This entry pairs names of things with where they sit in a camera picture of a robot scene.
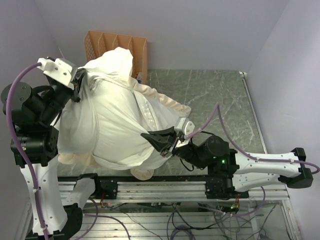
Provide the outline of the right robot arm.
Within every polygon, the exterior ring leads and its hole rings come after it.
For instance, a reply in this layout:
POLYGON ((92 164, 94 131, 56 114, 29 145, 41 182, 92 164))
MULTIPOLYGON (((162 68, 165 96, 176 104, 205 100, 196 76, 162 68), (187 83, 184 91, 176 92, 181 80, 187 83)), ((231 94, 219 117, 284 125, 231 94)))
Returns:
POLYGON ((314 180, 302 148, 281 154, 250 153, 230 148, 228 142, 215 134, 196 145, 173 127, 141 136, 162 157, 176 156, 197 169, 207 169, 209 175, 224 178, 226 182, 221 184, 220 192, 226 198, 268 185, 305 189, 314 180))

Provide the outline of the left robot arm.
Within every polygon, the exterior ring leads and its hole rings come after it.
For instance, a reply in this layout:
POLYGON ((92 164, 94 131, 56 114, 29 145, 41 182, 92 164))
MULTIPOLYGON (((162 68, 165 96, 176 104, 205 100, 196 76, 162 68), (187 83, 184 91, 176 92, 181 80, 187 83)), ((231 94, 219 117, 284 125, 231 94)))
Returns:
POLYGON ((10 148, 27 183, 33 211, 28 240, 69 240, 81 229, 83 207, 102 193, 98 175, 80 175, 66 199, 58 182, 58 130, 53 126, 68 101, 79 102, 81 77, 69 84, 52 78, 31 87, 20 79, 1 93, 12 136, 10 148))

